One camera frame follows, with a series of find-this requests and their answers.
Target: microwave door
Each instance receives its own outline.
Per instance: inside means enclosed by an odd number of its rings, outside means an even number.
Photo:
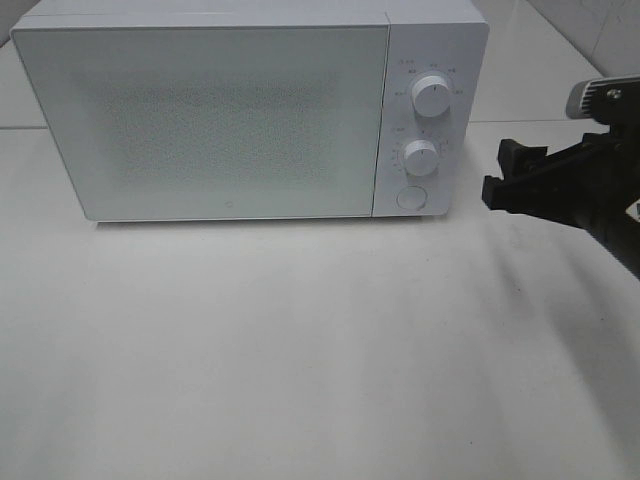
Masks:
[[[371,215],[386,25],[15,39],[89,219]]]

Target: screw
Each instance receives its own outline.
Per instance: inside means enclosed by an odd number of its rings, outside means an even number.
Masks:
[[[607,91],[607,98],[612,101],[620,100],[622,98],[622,91],[618,88],[612,88]]]

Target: microwave casing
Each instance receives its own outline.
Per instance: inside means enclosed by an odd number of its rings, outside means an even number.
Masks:
[[[487,35],[467,0],[42,0],[12,30],[94,221],[444,214]]]

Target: control panel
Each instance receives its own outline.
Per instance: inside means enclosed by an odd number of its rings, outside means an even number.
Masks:
[[[487,34],[482,23],[391,25],[373,216],[448,210]]]

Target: power knob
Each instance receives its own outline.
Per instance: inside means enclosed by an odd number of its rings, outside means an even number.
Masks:
[[[404,147],[402,161],[408,174],[414,177],[424,177],[438,168],[440,155],[430,141],[414,140]]]
[[[451,82],[441,73],[428,73],[411,87],[413,108],[421,117],[437,117],[449,108]]]

